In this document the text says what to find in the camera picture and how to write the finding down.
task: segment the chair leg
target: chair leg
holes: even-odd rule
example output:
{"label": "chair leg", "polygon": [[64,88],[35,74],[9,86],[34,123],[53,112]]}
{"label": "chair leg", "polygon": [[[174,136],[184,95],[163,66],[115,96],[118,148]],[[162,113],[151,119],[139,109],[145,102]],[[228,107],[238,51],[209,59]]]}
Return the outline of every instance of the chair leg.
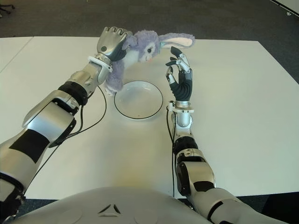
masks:
{"label": "chair leg", "polygon": [[0,7],[11,7],[12,9],[15,9],[14,5],[1,5],[0,4]]}

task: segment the silver arm panel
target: silver arm panel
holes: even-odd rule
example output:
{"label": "silver arm panel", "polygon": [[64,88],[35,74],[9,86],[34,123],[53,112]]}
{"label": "silver arm panel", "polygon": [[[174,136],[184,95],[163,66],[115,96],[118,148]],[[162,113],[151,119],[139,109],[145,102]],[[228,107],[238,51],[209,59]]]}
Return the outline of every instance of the silver arm panel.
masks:
{"label": "silver arm panel", "polygon": [[[183,53],[178,56],[176,64],[179,66],[179,71],[190,69],[190,67],[183,66],[189,65]],[[172,68],[169,67],[166,77],[170,86],[176,82],[172,72]],[[172,133],[175,133],[173,153],[177,162],[178,191],[187,197],[200,215],[214,224],[284,223],[256,212],[228,191],[216,188],[213,170],[202,151],[198,149],[191,131],[193,122],[191,113],[194,110],[190,102],[170,102],[169,110],[173,112],[171,116]]]}
{"label": "silver arm panel", "polygon": [[[16,200],[22,202],[22,194],[35,175],[45,149],[61,144],[72,131],[75,113],[112,71],[110,61],[125,56],[122,45],[129,34],[121,28],[105,28],[97,56],[89,57],[89,63],[81,71],[72,74],[64,85],[29,112],[19,134],[0,144],[0,201],[5,206],[13,204],[17,208]],[[9,216],[16,211],[6,212]]]}

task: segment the plush toy face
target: plush toy face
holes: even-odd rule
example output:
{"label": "plush toy face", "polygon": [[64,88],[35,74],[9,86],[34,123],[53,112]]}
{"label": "plush toy face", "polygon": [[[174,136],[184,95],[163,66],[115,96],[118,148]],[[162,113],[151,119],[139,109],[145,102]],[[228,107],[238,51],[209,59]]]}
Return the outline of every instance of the plush toy face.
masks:
{"label": "plush toy face", "polygon": [[141,57],[139,58],[140,62],[146,62],[149,61],[150,59],[152,59],[154,57],[154,53],[156,52],[156,45],[154,42],[150,42],[145,49],[143,50],[143,52],[140,52]]}

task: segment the white table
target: white table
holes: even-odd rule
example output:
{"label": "white table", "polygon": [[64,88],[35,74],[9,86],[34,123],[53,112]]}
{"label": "white table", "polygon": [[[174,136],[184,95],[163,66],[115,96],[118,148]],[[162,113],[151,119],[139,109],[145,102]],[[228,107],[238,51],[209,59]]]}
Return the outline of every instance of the white table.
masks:
{"label": "white table", "polygon": [[0,38],[0,72],[32,37]]}
{"label": "white table", "polygon": [[[20,131],[25,114],[84,67],[97,41],[34,37],[24,47],[0,73],[0,142]],[[298,191],[299,85],[258,42],[197,40],[184,52],[194,71],[192,130],[217,187],[236,196]],[[170,55],[163,50],[125,74],[125,82],[145,80],[161,90],[164,105],[157,115],[130,120],[107,97],[103,121],[67,140],[32,182],[27,197],[60,199],[98,187],[132,185],[171,195],[165,106],[173,97],[164,65]],[[85,107],[84,127],[103,111],[98,91]]]}

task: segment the pink inner ear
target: pink inner ear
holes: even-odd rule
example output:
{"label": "pink inner ear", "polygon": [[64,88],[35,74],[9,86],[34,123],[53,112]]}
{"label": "pink inner ear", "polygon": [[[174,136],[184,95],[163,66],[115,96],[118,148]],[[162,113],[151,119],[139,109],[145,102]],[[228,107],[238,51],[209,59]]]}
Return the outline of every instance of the pink inner ear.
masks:
{"label": "pink inner ear", "polygon": [[176,43],[183,45],[185,47],[189,47],[192,45],[192,40],[184,37],[175,37],[175,38],[170,38],[167,40],[164,40],[163,42],[172,42],[175,45]]}

